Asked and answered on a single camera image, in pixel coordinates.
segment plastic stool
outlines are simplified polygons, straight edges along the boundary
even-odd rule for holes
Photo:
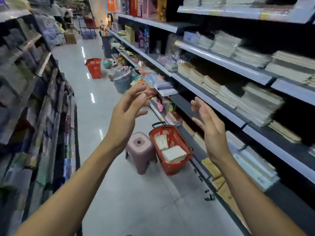
[[[146,172],[146,166],[150,160],[154,160],[155,164],[157,163],[155,147],[150,138],[142,132],[131,135],[125,151],[126,159],[128,154],[134,159],[139,175],[143,175]]]

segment blue basket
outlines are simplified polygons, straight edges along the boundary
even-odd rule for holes
[[[124,93],[125,91],[127,91],[128,89],[130,89],[131,87],[131,82],[132,82],[132,74],[131,72],[129,72],[128,74],[126,74],[123,77],[114,78],[114,85],[116,87],[116,90],[118,93]]]

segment white floor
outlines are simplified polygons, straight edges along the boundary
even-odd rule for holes
[[[84,66],[86,59],[104,58],[101,45],[100,39],[79,40],[77,45],[53,49],[77,100],[81,164],[105,136],[113,107],[121,97],[109,79],[92,79]],[[151,125],[158,121],[149,110],[136,120],[134,132],[148,134]],[[153,163],[140,176],[132,159],[125,160],[121,154],[107,172],[83,220],[83,234],[243,235],[218,200],[204,200],[206,189],[190,163],[171,177],[164,174],[159,163]]]

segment person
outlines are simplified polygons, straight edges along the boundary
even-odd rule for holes
[[[65,16],[63,19],[65,20],[67,29],[75,30],[80,34],[80,30],[74,24],[72,24],[72,18],[68,11],[65,12]]]
[[[76,174],[21,224],[15,236],[69,236],[76,233],[108,168],[124,151],[136,118],[148,113],[141,110],[150,104],[145,90],[146,86],[135,85],[126,91],[114,107],[108,132],[100,145]],[[193,121],[204,130],[208,156],[222,172],[252,235],[305,236],[235,161],[227,146],[224,123],[211,107],[199,98],[191,104],[192,110],[202,119],[193,118]]]
[[[55,18],[56,21],[58,21],[59,23],[61,23],[62,28],[64,30],[67,29],[67,26],[65,24],[65,21],[63,20],[62,16],[63,16],[63,11],[61,10],[61,8],[55,3],[55,0],[49,0],[50,1],[50,10]]]

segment shopping basket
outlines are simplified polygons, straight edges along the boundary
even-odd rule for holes
[[[86,67],[88,67],[88,70],[93,79],[100,79],[102,77],[102,71],[100,68],[101,60],[102,59],[99,58],[88,59],[84,64]]]
[[[154,128],[154,126],[158,125],[158,124],[164,124],[163,126],[160,127],[156,127]],[[152,127],[154,128],[151,132],[149,132],[149,136],[155,146],[156,152],[157,152],[157,157],[163,167],[163,170],[165,172],[166,175],[171,176],[171,175],[175,175],[178,172],[180,172],[180,170],[184,167],[184,165],[189,161],[189,159],[191,158],[193,151],[192,148],[190,146],[188,146],[187,142],[185,141],[185,139],[183,138],[183,136],[179,133],[178,129],[175,126],[172,125],[165,125],[165,122],[157,122],[152,124]],[[180,146],[186,153],[187,153],[187,157],[182,160],[179,163],[167,163],[164,160],[162,151],[159,149],[159,147],[157,146],[154,136],[156,135],[162,135],[162,134],[166,134],[167,135],[167,144],[169,147],[173,147],[173,146]]]

